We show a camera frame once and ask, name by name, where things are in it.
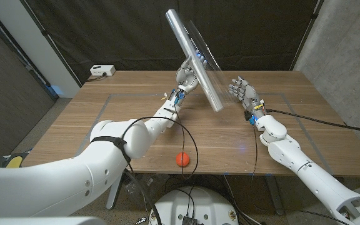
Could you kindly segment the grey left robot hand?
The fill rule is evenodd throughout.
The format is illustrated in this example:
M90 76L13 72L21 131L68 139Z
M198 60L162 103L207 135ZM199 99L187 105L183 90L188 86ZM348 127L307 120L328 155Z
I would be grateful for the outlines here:
M199 84L198 77L195 75L191 65L192 57L189 55L176 72L178 88L182 89L187 94L195 90Z

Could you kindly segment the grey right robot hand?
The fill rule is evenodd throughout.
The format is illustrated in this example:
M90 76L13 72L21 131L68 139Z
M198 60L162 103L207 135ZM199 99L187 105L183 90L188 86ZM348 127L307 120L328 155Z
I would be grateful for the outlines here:
M236 99L240 100L243 108L255 118L258 119L266 115L263 100L259 97L255 88L241 76L232 79L232 84L228 86L228 89Z

